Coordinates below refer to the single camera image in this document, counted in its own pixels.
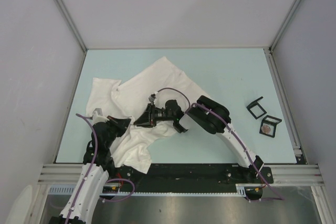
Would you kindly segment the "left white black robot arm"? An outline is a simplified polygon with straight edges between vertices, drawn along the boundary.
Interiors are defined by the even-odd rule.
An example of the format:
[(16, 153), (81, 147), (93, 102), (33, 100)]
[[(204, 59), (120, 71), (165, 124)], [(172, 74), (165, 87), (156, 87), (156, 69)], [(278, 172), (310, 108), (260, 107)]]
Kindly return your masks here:
[(131, 120), (104, 117), (96, 113), (92, 116), (77, 113), (76, 116), (91, 128), (91, 141), (87, 144), (80, 177), (68, 202), (59, 216), (51, 217), (49, 223), (91, 223), (106, 183), (130, 184), (132, 190), (123, 199), (135, 192), (134, 182), (117, 176), (110, 152), (112, 143), (126, 133)]

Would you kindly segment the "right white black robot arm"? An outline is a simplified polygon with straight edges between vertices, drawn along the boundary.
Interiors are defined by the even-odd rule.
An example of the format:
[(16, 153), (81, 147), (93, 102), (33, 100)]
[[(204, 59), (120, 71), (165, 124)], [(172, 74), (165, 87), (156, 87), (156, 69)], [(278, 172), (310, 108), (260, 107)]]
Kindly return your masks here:
[(176, 100), (168, 100), (165, 107), (158, 108), (155, 98), (155, 95), (149, 98), (150, 103), (134, 122), (135, 126), (152, 128), (159, 122), (171, 121), (178, 133), (185, 133), (196, 123), (207, 133), (220, 138), (235, 154), (245, 181), (254, 183), (261, 177), (264, 162), (239, 137), (226, 107), (202, 95), (183, 112)]

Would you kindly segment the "white t-shirt garment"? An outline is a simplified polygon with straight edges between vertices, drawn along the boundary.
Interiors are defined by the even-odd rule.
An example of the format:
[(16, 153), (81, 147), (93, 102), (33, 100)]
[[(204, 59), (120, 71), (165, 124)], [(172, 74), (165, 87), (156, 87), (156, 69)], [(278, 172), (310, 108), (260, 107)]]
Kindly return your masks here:
[[(156, 106), (163, 107), (166, 101), (176, 100), (183, 111), (200, 96), (207, 95), (184, 71), (162, 57), (125, 83), (94, 78), (86, 115), (92, 116), (95, 109), (101, 109), (104, 117), (130, 118), (135, 122), (152, 94), (157, 95)], [(131, 125), (110, 148), (115, 166), (131, 166), (147, 173), (152, 163), (148, 147), (158, 139), (175, 134), (172, 122), (161, 122), (153, 128)]]

